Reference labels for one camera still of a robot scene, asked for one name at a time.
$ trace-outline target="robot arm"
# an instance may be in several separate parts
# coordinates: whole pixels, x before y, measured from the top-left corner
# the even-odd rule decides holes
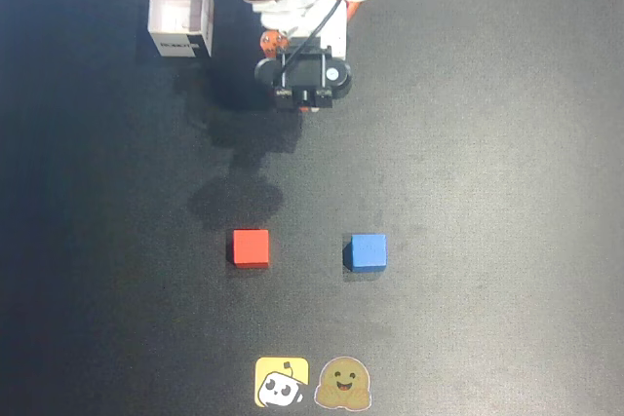
[[[332,107],[351,85],[347,22],[364,0],[244,0],[260,14],[266,59],[256,79],[279,108]]]

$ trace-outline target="black cable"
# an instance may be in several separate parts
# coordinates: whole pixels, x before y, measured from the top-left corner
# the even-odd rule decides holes
[[[333,14],[335,14],[335,11],[338,10],[338,7],[340,7],[340,4],[342,3],[343,0],[336,0],[335,4],[333,4],[333,7],[331,7],[331,10],[328,12],[327,15],[325,15],[325,18],[323,19],[323,21],[321,21],[319,23],[319,25],[314,28],[314,31],[312,31],[310,33],[310,35],[307,37],[307,39],[305,41],[303,41],[293,52],[292,54],[289,56],[289,58],[286,59],[286,62],[284,62],[284,65],[280,68],[280,71],[277,73],[277,75],[274,78],[274,82],[276,82],[276,84],[278,83],[278,81],[280,80],[280,78],[282,77],[282,75],[289,69],[289,67],[293,64],[294,60],[299,57],[301,55],[301,53],[303,52],[303,50],[308,47],[308,45],[314,40],[314,38],[316,37],[317,34],[319,34],[321,32],[321,30],[325,27],[325,25],[328,23],[328,21],[333,17]]]

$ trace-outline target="hugging face emoji sticker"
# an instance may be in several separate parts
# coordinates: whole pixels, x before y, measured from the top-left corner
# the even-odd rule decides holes
[[[353,358],[336,358],[321,372],[314,400],[327,409],[364,411],[371,407],[371,378],[364,365]]]

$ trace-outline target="white cardboard box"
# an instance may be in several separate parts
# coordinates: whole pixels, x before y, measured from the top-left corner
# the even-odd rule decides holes
[[[147,30],[163,57],[210,57],[214,16],[214,0],[149,0]]]

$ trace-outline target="logo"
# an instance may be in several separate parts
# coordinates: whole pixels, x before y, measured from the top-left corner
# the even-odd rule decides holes
[[[255,404],[295,406],[303,401],[310,366],[303,358],[260,358],[255,363]]]
[[[325,364],[314,401],[326,409],[364,411],[371,407],[371,377],[353,358],[336,358]]]
[[[190,44],[160,43],[163,48],[190,48]]]

